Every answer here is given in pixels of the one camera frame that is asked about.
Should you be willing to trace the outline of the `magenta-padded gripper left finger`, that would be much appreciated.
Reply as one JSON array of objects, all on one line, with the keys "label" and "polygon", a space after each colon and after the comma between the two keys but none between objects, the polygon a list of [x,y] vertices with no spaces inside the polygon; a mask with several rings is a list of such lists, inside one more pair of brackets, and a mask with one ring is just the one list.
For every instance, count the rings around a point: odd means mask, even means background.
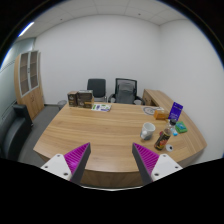
[{"label": "magenta-padded gripper left finger", "polygon": [[90,153],[91,146],[86,143],[65,155],[56,154],[42,166],[42,169],[79,185]]}]

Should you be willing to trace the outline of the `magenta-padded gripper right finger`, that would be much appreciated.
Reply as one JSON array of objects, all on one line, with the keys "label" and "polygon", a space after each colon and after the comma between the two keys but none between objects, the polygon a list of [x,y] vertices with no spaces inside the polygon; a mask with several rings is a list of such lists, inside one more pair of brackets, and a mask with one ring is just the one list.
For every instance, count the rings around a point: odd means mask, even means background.
[{"label": "magenta-padded gripper right finger", "polygon": [[168,154],[160,154],[141,146],[132,145],[132,154],[138,166],[143,185],[147,185],[182,169]]}]

